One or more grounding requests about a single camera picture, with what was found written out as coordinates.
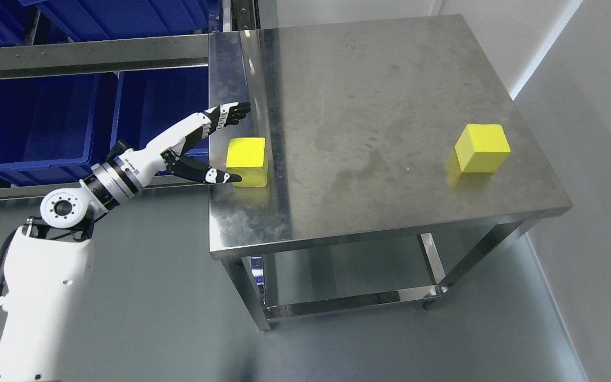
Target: robotic hand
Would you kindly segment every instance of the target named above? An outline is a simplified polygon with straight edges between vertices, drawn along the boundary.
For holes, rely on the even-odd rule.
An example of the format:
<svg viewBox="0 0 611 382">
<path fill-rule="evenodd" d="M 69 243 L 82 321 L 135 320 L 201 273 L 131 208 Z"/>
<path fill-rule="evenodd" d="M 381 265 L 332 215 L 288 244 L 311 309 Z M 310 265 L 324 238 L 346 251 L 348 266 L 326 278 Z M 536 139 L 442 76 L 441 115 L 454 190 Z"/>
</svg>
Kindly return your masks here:
<svg viewBox="0 0 611 382">
<path fill-rule="evenodd" d="M 205 184 L 241 181 L 184 154 L 214 131 L 238 124 L 249 111 L 248 102 L 233 102 L 194 113 L 142 150 L 117 142 L 78 188 L 48 193 L 41 218 L 30 217 L 10 234 L 0 251 L 0 307 L 8 313 L 0 340 L 0 382 L 60 380 L 58 353 L 89 278 L 94 223 L 133 198 L 158 171 Z M 48 238 L 51 228 L 69 232 Z M 59 241 L 68 235 L 73 241 Z M 9 292 L 2 297 L 4 281 Z"/>
</svg>

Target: metal frame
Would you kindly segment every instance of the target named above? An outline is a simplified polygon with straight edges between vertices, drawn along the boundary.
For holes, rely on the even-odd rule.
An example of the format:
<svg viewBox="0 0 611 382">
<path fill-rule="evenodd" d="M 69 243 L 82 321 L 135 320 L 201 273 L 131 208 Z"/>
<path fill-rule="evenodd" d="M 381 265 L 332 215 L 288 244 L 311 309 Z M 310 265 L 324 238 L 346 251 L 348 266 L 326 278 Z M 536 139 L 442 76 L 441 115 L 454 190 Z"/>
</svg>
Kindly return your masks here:
<svg viewBox="0 0 611 382">
<path fill-rule="evenodd" d="M 272 324 L 282 319 L 306 315 L 321 315 L 350 309 L 375 307 L 404 302 L 422 302 L 424 309 L 437 306 L 437 302 L 453 290 L 453 286 L 470 271 L 487 254 L 504 251 L 519 237 L 524 235 L 534 223 L 542 217 L 541 214 L 523 222 L 499 223 L 495 225 L 449 273 L 444 273 L 439 253 L 430 233 L 417 235 L 421 253 L 429 270 L 432 285 L 416 288 L 391 290 L 386 292 L 361 294 L 358 296 L 332 298 L 279 305 L 277 303 L 276 282 L 268 283 L 274 272 L 275 254 L 264 255 L 264 285 L 265 290 L 259 290 L 248 265 L 248 257 L 223 259 L 230 280 L 242 301 L 245 303 L 251 318 L 261 331 L 269 331 Z"/>
</svg>

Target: storage rack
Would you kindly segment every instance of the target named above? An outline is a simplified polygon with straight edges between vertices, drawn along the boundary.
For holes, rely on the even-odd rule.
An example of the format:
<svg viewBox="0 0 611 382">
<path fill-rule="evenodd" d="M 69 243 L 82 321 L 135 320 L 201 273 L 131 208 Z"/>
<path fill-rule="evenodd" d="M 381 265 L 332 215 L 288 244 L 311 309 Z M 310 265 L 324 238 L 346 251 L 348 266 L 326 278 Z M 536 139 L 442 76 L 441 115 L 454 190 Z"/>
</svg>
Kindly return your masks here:
<svg viewBox="0 0 611 382">
<path fill-rule="evenodd" d="M 222 0 L 220 9 L 216 19 L 223 32 L 260 28 L 257 0 Z M 33 45 L 38 20 L 39 14 L 28 38 L 32 45 L 0 48 L 0 80 L 208 65 L 208 34 Z M 0 188 L 0 201 L 42 198 L 53 189 L 75 185 Z M 146 188 L 196 185 L 158 176 Z"/>
</svg>

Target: steel shelf rail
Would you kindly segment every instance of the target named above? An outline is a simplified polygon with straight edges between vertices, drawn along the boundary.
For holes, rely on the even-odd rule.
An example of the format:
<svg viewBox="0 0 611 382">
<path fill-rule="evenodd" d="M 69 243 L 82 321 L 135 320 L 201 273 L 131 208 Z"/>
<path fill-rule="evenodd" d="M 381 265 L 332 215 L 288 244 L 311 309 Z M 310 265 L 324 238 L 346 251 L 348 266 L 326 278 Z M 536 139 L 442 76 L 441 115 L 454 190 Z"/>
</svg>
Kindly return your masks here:
<svg viewBox="0 0 611 382">
<path fill-rule="evenodd" d="M 191 67 L 208 62 L 208 34 L 0 48 L 0 79 Z"/>
</svg>

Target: stainless steel table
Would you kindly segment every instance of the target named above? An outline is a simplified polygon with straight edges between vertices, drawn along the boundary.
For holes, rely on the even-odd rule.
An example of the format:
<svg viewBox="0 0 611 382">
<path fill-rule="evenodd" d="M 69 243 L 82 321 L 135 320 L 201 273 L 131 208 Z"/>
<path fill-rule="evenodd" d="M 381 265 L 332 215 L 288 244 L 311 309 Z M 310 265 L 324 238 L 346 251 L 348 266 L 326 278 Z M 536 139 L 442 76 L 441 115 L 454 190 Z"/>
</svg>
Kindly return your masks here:
<svg viewBox="0 0 611 382">
<path fill-rule="evenodd" d="M 260 329 L 430 303 L 486 254 L 572 206 L 460 15 L 213 34 L 209 68 L 211 104 L 254 110 L 211 137 L 212 163 L 224 164 L 232 137 L 268 141 L 267 188 L 210 189 L 211 256 Z M 504 126 L 512 153 L 495 174 L 460 174 L 453 146 L 468 123 Z M 431 233 L 482 224 L 492 229 L 445 274 Z M 432 285 L 275 305 L 251 276 L 251 258 L 267 268 L 282 251 L 400 235 L 417 236 Z"/>
</svg>

